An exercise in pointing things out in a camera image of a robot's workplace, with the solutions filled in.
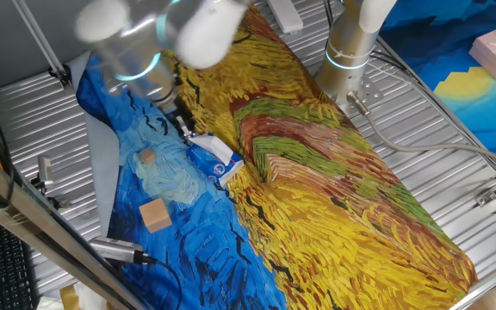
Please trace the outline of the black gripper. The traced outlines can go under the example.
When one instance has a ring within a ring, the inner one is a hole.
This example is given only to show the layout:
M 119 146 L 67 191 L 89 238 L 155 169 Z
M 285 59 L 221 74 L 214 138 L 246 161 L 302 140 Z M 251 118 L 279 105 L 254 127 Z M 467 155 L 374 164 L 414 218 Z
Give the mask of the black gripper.
M 188 138 L 188 134 L 193 133 L 193 125 L 189 118 L 183 115 L 183 100 L 179 96 L 165 99 L 158 103 L 158 108 L 169 122 L 176 122 L 177 131 L 183 139 Z

